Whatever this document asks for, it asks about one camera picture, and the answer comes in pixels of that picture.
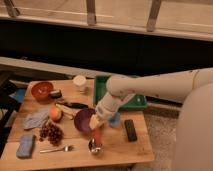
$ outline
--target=grape bunch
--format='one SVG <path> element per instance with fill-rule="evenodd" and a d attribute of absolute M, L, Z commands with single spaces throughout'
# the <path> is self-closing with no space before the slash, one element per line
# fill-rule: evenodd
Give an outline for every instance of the grape bunch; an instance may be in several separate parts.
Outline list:
<path fill-rule="evenodd" d="M 60 141 L 63 138 L 63 132 L 61 128 L 59 128 L 55 124 L 52 124 L 51 122 L 44 124 L 40 129 L 39 134 L 39 141 L 43 141 L 44 138 L 47 137 L 48 141 L 54 146 L 59 145 Z"/>

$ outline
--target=metal spoon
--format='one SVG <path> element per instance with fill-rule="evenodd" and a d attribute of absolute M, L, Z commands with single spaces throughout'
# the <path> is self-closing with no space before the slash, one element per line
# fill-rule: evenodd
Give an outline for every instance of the metal spoon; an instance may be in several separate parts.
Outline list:
<path fill-rule="evenodd" d="M 74 149 L 74 147 L 72 145 L 67 145 L 67 146 L 62 147 L 62 148 L 41 150 L 40 153 L 50 153 L 50 152 L 56 152 L 56 151 L 68 152 L 68 151 L 72 151 L 73 149 Z"/>
<path fill-rule="evenodd" d="M 89 141 L 88 147 L 89 147 L 90 152 L 95 155 L 100 153 L 100 151 L 102 149 L 101 146 L 96 146 L 94 138 Z"/>

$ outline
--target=green bin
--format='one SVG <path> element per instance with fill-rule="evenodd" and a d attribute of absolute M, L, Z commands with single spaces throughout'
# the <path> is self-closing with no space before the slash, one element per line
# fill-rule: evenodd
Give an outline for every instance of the green bin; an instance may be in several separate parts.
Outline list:
<path fill-rule="evenodd" d="M 110 76 L 96 76 L 94 82 L 93 106 L 96 106 L 99 100 L 106 93 L 106 82 Z M 121 106 L 120 110 L 141 110 L 147 107 L 146 97 L 143 95 L 135 95 L 128 103 Z"/>

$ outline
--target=blue sponge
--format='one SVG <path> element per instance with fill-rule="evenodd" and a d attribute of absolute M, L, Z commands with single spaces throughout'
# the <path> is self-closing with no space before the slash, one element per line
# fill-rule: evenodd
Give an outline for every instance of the blue sponge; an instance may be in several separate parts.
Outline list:
<path fill-rule="evenodd" d="M 35 135 L 27 134 L 23 135 L 20 139 L 20 145 L 16 151 L 18 158 L 30 158 L 35 143 Z"/>

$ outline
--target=white cup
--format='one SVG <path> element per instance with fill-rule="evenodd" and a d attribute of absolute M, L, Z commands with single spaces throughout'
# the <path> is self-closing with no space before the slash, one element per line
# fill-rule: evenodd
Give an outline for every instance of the white cup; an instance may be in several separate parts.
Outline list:
<path fill-rule="evenodd" d="M 76 85 L 78 91 L 84 93 L 86 90 L 87 79 L 83 75 L 77 75 L 73 79 L 73 83 Z"/>

